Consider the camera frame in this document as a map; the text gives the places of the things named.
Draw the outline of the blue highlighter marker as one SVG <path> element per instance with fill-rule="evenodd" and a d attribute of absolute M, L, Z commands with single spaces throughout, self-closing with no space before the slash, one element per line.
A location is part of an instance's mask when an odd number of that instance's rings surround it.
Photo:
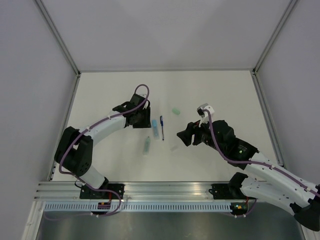
<path fill-rule="evenodd" d="M 158 129 L 158 122 L 156 119 L 153 119 L 151 121 L 151 125 L 152 125 L 152 130 L 153 130 L 153 136 L 156 140 L 160 139 L 160 135 L 159 135 L 159 129 Z"/>

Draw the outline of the blue ballpoint pen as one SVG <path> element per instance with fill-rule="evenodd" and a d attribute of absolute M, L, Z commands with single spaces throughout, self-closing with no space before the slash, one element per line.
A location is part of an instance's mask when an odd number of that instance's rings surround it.
<path fill-rule="evenodd" d="M 165 140 L 164 119 L 163 119 L 163 116 L 162 116 L 162 115 L 159 117 L 159 120 L 160 120 L 160 125 L 161 125 L 162 141 L 164 141 L 164 140 Z"/>

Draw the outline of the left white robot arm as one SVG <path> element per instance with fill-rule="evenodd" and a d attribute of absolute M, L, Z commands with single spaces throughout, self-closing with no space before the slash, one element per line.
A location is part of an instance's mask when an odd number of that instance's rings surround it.
<path fill-rule="evenodd" d="M 110 116 L 99 120 L 88 128 L 67 127 L 62 134 L 54 161 L 91 187 L 97 199 L 104 199 L 109 193 L 109 180 L 92 164 L 93 148 L 112 133 L 132 126 L 134 129 L 150 128 L 150 101 L 133 94 L 126 101 L 112 109 Z"/>

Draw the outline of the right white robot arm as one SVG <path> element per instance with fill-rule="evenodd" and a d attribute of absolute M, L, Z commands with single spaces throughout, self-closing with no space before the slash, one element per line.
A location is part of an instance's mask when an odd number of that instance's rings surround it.
<path fill-rule="evenodd" d="M 243 171 L 237 172 L 228 183 L 227 191 L 232 198 L 263 200 L 287 211 L 309 230 L 320 230 L 319 185 L 273 165 L 256 147 L 236 137 L 234 129 L 224 120 L 190 122 L 176 135 L 186 146 L 206 144 Z"/>

